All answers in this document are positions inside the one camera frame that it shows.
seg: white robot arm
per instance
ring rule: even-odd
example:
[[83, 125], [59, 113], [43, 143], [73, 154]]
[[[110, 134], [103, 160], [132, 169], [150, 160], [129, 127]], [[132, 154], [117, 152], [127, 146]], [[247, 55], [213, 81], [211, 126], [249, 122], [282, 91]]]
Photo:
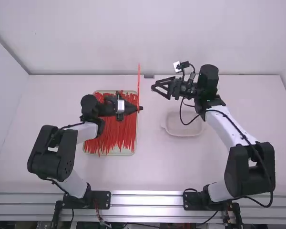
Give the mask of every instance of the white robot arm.
[[[193, 72], [185, 81], [184, 68], [190, 66]], [[270, 192], [271, 201], [264, 206], [269, 207], [275, 187], [275, 156], [271, 144], [258, 142], [231, 116], [226, 104], [217, 94], [217, 67], [203, 65], [196, 83], [195, 68], [189, 62], [176, 62], [174, 68], [176, 73], [183, 73], [182, 77], [158, 80], [151, 86], [152, 91], [166, 99], [174, 97], [178, 100], [182, 97], [180, 111], [184, 99], [194, 99], [196, 113], [217, 132], [229, 150], [223, 179], [206, 185], [203, 191], [194, 197], [195, 205], [200, 204], [201, 209], [204, 209], [214, 203]], [[255, 166], [250, 167], [248, 160], [256, 162]]]

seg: aluminum rail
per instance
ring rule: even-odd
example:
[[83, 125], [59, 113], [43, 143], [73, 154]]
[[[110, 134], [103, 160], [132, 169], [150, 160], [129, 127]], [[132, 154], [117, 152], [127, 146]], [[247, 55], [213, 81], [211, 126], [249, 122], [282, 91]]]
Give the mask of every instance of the aluminum rail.
[[[0, 221], [51, 221], [54, 205], [62, 193], [12, 193], [0, 192]], [[268, 195], [254, 196], [261, 203], [269, 201]], [[270, 208], [262, 208], [248, 200], [238, 200], [245, 224], [286, 224], [286, 196], [274, 196]], [[111, 207], [100, 210], [108, 222], [171, 222], [201, 223], [213, 211], [185, 211], [180, 191], [112, 191]], [[229, 212], [232, 222], [235, 218]], [[70, 221], [72, 211], [64, 209], [60, 221]], [[75, 209], [74, 222], [98, 221], [93, 209]], [[210, 223], [222, 223], [219, 212]]]

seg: red straw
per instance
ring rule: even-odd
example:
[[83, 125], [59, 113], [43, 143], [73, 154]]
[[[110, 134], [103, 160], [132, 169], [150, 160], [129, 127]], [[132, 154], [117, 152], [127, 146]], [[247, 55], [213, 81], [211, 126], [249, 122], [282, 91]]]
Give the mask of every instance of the red straw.
[[139, 106], [139, 96], [140, 96], [140, 76], [141, 76], [141, 66], [140, 66], [140, 63], [138, 65], [138, 105], [137, 105], [137, 108], [138, 108], [138, 113], [140, 112], [140, 106]]

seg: black mounting plate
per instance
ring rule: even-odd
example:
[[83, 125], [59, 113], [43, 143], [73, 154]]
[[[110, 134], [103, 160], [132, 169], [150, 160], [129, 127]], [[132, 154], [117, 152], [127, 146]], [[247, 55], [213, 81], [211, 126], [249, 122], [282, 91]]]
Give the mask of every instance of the black mounting plate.
[[91, 203], [89, 206], [83, 206], [81, 202], [74, 201], [73, 197], [63, 196], [63, 209], [95, 209], [95, 203], [98, 209], [108, 210], [111, 202], [111, 192], [109, 191], [91, 191]]
[[224, 204], [205, 204], [200, 197], [199, 192], [184, 192], [183, 193], [183, 208], [186, 211], [223, 211], [225, 209]]

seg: red sticks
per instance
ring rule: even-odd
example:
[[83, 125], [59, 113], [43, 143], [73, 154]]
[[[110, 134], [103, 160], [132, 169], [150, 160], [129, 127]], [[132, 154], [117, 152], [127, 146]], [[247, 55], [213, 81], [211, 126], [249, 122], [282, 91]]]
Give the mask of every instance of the red sticks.
[[[137, 104], [138, 96], [133, 93], [121, 92], [122, 98], [126, 101]], [[95, 97], [102, 103], [104, 96], [113, 95], [110, 93], [101, 94], [96, 92]], [[115, 120], [115, 117], [104, 117], [105, 128], [102, 135], [96, 139], [84, 142], [84, 151], [90, 154], [108, 154], [112, 149], [118, 147], [120, 152], [123, 148], [134, 152], [136, 140], [137, 113], [125, 116], [122, 122]]]

